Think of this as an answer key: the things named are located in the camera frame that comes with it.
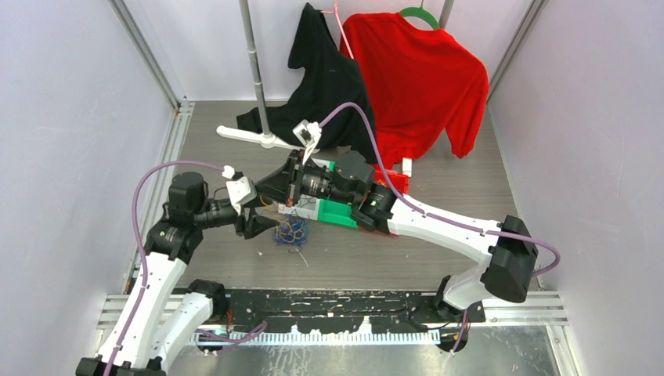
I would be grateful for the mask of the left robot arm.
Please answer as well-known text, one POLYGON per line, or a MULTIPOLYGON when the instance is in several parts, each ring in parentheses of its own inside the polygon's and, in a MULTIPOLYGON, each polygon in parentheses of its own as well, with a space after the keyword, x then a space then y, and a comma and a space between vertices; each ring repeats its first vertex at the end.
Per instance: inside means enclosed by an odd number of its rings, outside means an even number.
POLYGON ((205 321, 216 324, 229 311, 225 287, 195 280, 174 313, 162 317, 179 278, 206 229, 234 226, 246 238, 276 225, 244 209, 258 196, 253 182, 227 170, 227 198, 210 198, 198 172, 176 175, 163 215, 146 236, 138 235, 139 274, 118 321, 94 357, 79 361, 77 375, 166 375, 182 348, 205 321))

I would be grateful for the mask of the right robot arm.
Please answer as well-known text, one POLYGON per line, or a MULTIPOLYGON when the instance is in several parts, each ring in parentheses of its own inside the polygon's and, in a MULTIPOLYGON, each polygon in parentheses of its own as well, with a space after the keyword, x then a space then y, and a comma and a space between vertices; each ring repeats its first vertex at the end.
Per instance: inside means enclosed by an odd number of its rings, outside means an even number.
POLYGON ((286 206, 297 204, 302 195, 344 204, 366 231, 414 237, 474 260, 474 268, 442 279, 434 303, 444 321, 456 320, 486 298, 526 300, 538 250, 521 219, 508 215, 497 222, 458 215, 423 204, 374 176, 374 168, 355 151, 342 154, 329 169, 293 150, 280 169, 255 187, 259 197, 286 206))

